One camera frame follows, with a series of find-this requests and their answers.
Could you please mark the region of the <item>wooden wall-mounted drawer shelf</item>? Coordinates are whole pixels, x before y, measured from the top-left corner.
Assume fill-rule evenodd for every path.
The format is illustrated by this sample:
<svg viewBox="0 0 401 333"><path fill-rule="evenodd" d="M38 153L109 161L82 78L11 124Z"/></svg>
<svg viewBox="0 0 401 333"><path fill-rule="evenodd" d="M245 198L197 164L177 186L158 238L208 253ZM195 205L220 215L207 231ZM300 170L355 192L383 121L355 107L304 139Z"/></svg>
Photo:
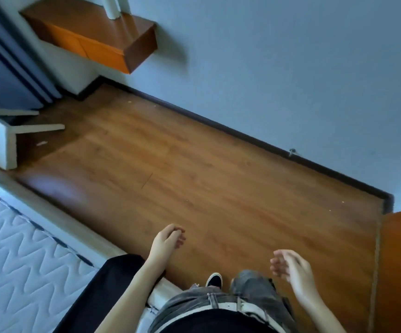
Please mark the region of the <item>wooden wall-mounted drawer shelf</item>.
<svg viewBox="0 0 401 333"><path fill-rule="evenodd" d="M39 0L20 15L40 40L125 74L158 49L156 23L124 12L111 20L85 0Z"/></svg>

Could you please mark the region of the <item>blue curtain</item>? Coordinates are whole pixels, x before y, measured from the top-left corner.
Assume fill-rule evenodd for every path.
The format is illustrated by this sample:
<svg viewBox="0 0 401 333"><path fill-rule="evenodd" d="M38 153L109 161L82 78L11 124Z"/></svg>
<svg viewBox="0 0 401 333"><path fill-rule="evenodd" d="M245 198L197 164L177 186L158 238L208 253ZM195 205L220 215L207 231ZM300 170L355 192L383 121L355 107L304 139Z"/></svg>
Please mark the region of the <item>blue curtain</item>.
<svg viewBox="0 0 401 333"><path fill-rule="evenodd" d="M61 97L40 56L0 7L0 109L40 111Z"/></svg>

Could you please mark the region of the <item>white post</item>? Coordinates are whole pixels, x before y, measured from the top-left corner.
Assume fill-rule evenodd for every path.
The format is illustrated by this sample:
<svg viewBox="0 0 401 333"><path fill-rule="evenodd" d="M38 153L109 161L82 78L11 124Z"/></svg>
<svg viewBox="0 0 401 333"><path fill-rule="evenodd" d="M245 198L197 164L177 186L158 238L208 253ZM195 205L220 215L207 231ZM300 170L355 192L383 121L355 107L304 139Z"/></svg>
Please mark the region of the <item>white post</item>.
<svg viewBox="0 0 401 333"><path fill-rule="evenodd" d="M102 0L102 4L110 20L120 18L121 13L131 13L128 0Z"/></svg>

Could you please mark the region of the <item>grey jeans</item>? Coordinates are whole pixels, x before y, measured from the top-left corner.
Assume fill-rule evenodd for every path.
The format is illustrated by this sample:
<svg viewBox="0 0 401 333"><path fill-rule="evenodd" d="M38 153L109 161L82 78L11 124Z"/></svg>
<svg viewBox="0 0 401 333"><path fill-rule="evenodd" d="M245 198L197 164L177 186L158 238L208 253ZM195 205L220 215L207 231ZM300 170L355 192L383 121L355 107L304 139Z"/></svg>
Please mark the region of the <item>grey jeans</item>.
<svg viewBox="0 0 401 333"><path fill-rule="evenodd" d="M171 298L157 313L148 333L170 319L192 309L222 302L236 302L238 298L265 310L287 333L299 333L292 309L286 298L278 294L271 278L257 271L239 272L225 292L215 287L192 285ZM267 324L239 312L209 310L177 320L161 333L277 333Z"/></svg>

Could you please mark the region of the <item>person's left forearm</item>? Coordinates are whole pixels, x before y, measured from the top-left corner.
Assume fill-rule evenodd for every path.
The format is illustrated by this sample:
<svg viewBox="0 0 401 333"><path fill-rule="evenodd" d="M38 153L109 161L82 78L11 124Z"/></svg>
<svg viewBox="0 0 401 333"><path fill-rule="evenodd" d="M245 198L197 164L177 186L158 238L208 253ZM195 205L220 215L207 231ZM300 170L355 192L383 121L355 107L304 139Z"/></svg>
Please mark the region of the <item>person's left forearm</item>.
<svg viewBox="0 0 401 333"><path fill-rule="evenodd" d="M94 333L135 333L166 260L149 257Z"/></svg>

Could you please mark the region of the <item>dark baseboard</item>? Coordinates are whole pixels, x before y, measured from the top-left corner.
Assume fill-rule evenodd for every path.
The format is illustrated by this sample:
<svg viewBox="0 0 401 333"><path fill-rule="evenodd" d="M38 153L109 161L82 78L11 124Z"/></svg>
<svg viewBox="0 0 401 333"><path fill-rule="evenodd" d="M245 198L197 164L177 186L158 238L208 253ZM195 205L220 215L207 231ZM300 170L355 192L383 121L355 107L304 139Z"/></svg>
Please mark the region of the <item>dark baseboard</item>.
<svg viewBox="0 0 401 333"><path fill-rule="evenodd" d="M393 207L394 207L394 196L386 191L380 190L378 188L375 188L367 183L361 182L357 179L351 178L345 174L339 173L335 170L332 170L328 167L325 167L323 165L320 165L316 162L313 162L311 160L306 159L305 157L299 155L293 156L293 157L288 157L289 151L283 150L279 147L276 147L274 145L270 145L267 142L264 142L262 140L256 139L248 134L242 133L240 131L237 131L235 129L232 129L226 125L220 124L218 122L215 122L211 119L208 119L206 117L203 117L201 115L198 115L194 112L188 111L186 109L183 109L179 106L173 105L167 101L158 99L152 95L148 95L142 91L139 91L137 89L133 89L129 86L126 86L121 83L117 83L114 80L111 80L109 78L99 76L95 78L88 86L86 86L81 92L78 94L74 94L60 86L56 86L58 91L62 95L67 95L75 100L78 101L84 101L87 99L90 95L92 95L98 88L100 88L102 85L109 85L112 86L116 89L119 89L121 91L130 93L132 95L136 95L142 99L148 100L156 105L160 105L168 110L174 111L178 114L181 114L184 117L190 118L194 121L197 121L201 124L204 124L208 127L214 128L218 131L224 132L232 137L235 137L239 140L245 141L251 145L257 146L265 151L268 151L270 153L273 153L277 156L281 156L285 159L288 159L291 162L295 162L297 164L300 164L304 167L307 167L311 170L314 170L318 173L321 173L325 176L328 176L332 179L338 180L342 182L343 184L347 184L357 190L361 190L365 193L368 193L370 195L373 195L381 200L383 200L382 208L383 208L383 214L388 214L393 212Z"/></svg>

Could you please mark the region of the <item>black shirt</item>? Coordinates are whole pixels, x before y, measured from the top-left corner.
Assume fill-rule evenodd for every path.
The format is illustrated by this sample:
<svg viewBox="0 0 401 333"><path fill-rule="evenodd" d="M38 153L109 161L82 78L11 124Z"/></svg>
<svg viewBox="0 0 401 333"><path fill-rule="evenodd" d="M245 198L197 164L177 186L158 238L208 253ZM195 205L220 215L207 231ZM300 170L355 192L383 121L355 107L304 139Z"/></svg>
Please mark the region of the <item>black shirt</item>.
<svg viewBox="0 0 401 333"><path fill-rule="evenodd" d="M109 259L65 314L54 333L94 333L144 262L140 256L131 254ZM145 318L140 320L137 327L139 333L148 333L157 313L147 321Z"/></svg>

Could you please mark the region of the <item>white quilted mattress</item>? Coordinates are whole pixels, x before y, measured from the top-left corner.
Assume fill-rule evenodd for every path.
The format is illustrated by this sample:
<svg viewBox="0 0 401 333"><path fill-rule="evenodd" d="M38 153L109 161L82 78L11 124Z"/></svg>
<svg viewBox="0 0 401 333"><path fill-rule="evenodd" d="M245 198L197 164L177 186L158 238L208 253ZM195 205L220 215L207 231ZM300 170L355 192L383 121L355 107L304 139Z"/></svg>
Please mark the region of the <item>white quilted mattress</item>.
<svg viewBox="0 0 401 333"><path fill-rule="evenodd" d="M97 272L0 199L0 333L53 333Z"/></svg>

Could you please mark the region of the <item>orange wooden door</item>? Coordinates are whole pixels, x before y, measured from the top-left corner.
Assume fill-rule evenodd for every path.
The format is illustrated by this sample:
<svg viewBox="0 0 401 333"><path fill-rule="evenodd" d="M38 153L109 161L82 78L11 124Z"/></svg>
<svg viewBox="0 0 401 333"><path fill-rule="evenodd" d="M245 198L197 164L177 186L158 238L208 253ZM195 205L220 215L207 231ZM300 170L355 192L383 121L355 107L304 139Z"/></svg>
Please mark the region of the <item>orange wooden door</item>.
<svg viewBox="0 0 401 333"><path fill-rule="evenodd" d="M401 211L378 222L374 258L367 333L401 333Z"/></svg>

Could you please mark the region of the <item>black sneaker with white sole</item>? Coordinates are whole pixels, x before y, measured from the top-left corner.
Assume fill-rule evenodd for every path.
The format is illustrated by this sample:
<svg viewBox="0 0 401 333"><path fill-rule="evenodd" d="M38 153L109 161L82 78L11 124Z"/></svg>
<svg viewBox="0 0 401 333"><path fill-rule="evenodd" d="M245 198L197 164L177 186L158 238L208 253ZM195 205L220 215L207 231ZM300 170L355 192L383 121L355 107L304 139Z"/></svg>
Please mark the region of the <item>black sneaker with white sole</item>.
<svg viewBox="0 0 401 333"><path fill-rule="evenodd" d="M218 289L222 289L223 287L223 279L220 273L212 273L206 282L206 287L215 287Z"/></svg>

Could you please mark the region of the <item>person's right forearm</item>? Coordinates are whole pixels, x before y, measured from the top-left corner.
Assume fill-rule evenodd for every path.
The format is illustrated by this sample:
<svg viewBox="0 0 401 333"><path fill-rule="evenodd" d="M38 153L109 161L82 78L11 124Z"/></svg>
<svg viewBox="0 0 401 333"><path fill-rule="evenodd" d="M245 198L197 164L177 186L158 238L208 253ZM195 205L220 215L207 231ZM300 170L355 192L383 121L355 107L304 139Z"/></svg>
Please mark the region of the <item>person's right forearm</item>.
<svg viewBox="0 0 401 333"><path fill-rule="evenodd" d="M300 297L298 301L320 333L347 333L318 293Z"/></svg>

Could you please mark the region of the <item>white bed frame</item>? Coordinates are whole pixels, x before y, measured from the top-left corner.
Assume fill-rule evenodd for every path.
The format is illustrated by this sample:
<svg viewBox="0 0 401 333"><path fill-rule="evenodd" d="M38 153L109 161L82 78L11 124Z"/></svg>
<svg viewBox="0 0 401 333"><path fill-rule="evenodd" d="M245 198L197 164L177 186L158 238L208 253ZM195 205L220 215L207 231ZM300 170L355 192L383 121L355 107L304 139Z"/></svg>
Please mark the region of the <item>white bed frame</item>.
<svg viewBox="0 0 401 333"><path fill-rule="evenodd" d="M98 272L109 259L127 255L1 171L0 199L51 235L60 245L69 248L84 262L98 268Z"/></svg>

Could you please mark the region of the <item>person's right hand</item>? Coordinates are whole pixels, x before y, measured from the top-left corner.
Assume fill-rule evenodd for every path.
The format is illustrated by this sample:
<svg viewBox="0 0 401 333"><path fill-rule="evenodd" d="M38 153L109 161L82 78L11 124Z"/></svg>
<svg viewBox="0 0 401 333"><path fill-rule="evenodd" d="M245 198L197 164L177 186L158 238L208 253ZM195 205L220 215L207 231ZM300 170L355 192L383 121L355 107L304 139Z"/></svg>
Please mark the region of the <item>person's right hand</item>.
<svg viewBox="0 0 401 333"><path fill-rule="evenodd" d="M296 277L282 278L287 281L297 298L311 296L312 294L319 294L315 282L314 274L311 266L307 260L302 257L302 264Z"/></svg>

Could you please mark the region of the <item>person's left hand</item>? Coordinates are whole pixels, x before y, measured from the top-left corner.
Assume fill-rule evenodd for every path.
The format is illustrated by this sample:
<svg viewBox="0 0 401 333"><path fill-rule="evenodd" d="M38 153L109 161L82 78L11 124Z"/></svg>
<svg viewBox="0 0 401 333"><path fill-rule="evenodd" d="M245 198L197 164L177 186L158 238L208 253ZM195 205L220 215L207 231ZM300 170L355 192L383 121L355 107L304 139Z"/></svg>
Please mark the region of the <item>person's left hand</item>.
<svg viewBox="0 0 401 333"><path fill-rule="evenodd" d="M166 249L159 244L159 233L153 240L146 263L160 274L165 270L173 252L176 249Z"/></svg>

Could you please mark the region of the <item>white belt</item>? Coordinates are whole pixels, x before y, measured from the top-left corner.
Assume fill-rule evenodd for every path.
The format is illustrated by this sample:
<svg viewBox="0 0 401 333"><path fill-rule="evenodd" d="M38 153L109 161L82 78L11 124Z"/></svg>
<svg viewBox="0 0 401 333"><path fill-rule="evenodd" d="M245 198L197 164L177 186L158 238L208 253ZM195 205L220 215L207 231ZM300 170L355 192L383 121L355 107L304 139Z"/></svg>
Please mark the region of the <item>white belt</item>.
<svg viewBox="0 0 401 333"><path fill-rule="evenodd" d="M258 307L257 305L243 301L241 298L238 298L236 302L222 302L218 303L216 307L213 307L212 305L206 305L181 313L180 315L170 319L163 325L159 326L159 328L155 330L154 333L161 333L163 330L166 329L166 327L175 323L177 320L181 320L185 317L194 315L195 313L217 309L242 313L248 317L257 319L263 324L267 324L277 333L287 333L287 331L278 322L276 322L265 310Z"/></svg>

